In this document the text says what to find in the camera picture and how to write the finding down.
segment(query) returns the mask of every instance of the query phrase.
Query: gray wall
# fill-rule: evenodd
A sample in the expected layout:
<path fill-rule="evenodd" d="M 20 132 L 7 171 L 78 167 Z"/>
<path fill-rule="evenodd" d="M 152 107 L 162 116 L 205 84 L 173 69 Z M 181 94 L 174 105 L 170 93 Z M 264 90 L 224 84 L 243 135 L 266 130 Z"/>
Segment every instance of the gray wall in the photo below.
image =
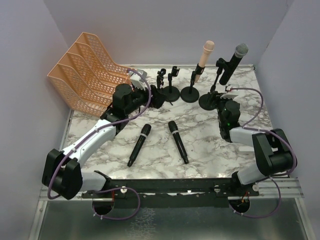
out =
<path fill-rule="evenodd" d="M 257 64 L 293 0 L 44 0 L 70 46 L 97 34 L 120 64 L 196 64 L 207 40 L 209 63 L 247 43 L 242 64 Z"/>
<path fill-rule="evenodd" d="M 320 1 L 295 0 L 257 66 L 274 127 L 282 128 L 298 158 L 308 215 L 320 238 Z"/>
<path fill-rule="evenodd" d="M 0 8 L 0 239 L 27 239 L 68 108 L 46 75 L 67 44 L 42 0 Z"/>

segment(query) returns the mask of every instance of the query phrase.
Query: round stand base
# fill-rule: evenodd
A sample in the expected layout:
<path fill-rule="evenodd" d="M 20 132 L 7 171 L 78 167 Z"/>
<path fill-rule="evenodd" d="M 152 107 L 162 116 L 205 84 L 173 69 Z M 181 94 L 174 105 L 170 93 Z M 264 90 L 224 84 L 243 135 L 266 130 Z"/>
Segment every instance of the round stand base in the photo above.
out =
<path fill-rule="evenodd" d="M 202 109 L 211 111 L 217 108 L 217 105 L 214 102 L 207 102 L 208 94 L 204 94 L 199 98 L 199 105 Z"/>
<path fill-rule="evenodd" d="M 189 93 L 189 86 L 186 86 L 181 90 L 180 96 L 183 101 L 186 103 L 194 103 L 199 99 L 199 91 L 196 88 L 192 88 L 192 93 Z"/>
<path fill-rule="evenodd" d="M 180 91 L 175 86 L 171 87 L 172 92 L 169 92 L 169 86 L 162 89 L 162 93 L 166 95 L 166 102 L 175 102 L 180 98 Z"/>

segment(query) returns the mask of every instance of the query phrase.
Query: marble surface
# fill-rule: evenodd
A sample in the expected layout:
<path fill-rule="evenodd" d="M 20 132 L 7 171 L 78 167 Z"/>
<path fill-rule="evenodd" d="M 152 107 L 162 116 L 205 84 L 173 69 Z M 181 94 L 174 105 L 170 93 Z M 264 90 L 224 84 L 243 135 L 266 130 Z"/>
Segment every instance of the marble surface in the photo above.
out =
<path fill-rule="evenodd" d="M 155 84 L 157 71 L 144 68 L 147 80 Z M 193 68 L 181 68 L 172 85 L 180 90 L 190 84 Z M 200 96 L 210 90 L 216 77 L 216 68 L 206 68 L 195 87 Z M 251 67 L 238 68 L 229 84 L 259 89 L 254 70 Z M 255 92 L 239 90 L 234 99 L 240 103 L 240 124 L 249 120 L 260 106 L 260 97 Z M 98 118 L 75 112 L 72 118 L 66 144 L 69 145 L 89 131 Z M 188 154 L 189 164 L 184 164 L 177 146 L 168 128 L 168 122 L 174 120 Z M 127 167 L 129 156 L 136 144 L 139 133 L 145 124 L 152 126 L 136 161 Z M 250 126 L 270 129 L 272 127 L 267 109 Z M 198 102 L 186 103 L 179 99 L 173 103 L 165 102 L 160 109 L 149 108 L 139 118 L 131 121 L 115 137 L 93 154 L 83 172 L 98 170 L 113 179 L 170 179 L 170 178 L 224 178 L 241 168 L 254 163 L 253 152 L 242 151 L 242 144 L 229 143 L 220 137 L 218 113 L 206 111 Z"/>

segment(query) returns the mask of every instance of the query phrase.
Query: handheld microphone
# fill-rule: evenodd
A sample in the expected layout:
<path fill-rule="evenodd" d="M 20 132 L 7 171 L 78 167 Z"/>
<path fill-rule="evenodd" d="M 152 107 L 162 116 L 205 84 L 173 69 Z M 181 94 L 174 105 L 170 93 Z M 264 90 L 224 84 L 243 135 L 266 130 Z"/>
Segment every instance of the handheld microphone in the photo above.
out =
<path fill-rule="evenodd" d="M 138 141 L 136 142 L 134 149 L 129 157 L 129 161 L 127 164 L 128 167 L 131 167 L 132 164 L 134 163 L 134 161 L 136 160 L 136 158 L 140 152 L 140 149 L 141 149 L 142 145 L 144 144 L 150 131 L 151 131 L 151 126 L 149 124 L 146 124 L 143 126 L 141 133 L 140 133 L 140 137 L 139 137 Z"/>
<path fill-rule="evenodd" d="M 212 51 L 214 50 L 214 48 L 215 48 L 215 43 L 213 41 L 208 40 L 205 42 L 205 45 L 203 46 L 203 53 L 198 63 L 198 66 L 202 68 L 202 71 L 200 74 L 195 75 L 195 79 L 194 79 L 195 83 L 198 82 L 200 75 L 204 71 L 204 67 L 206 66 L 208 58 L 212 53 Z"/>
<path fill-rule="evenodd" d="M 224 69 L 224 73 L 222 74 L 219 83 L 221 85 L 226 85 L 232 74 L 236 70 L 239 65 L 241 59 L 248 53 L 248 46 L 245 43 L 241 43 L 236 46 L 234 54 L 229 62 L 226 62 L 226 69 Z"/>
<path fill-rule="evenodd" d="M 177 124 L 175 123 L 175 121 L 170 121 L 168 123 L 168 126 L 184 163 L 188 164 L 188 155 L 184 147 L 184 144 L 182 143 Z"/>

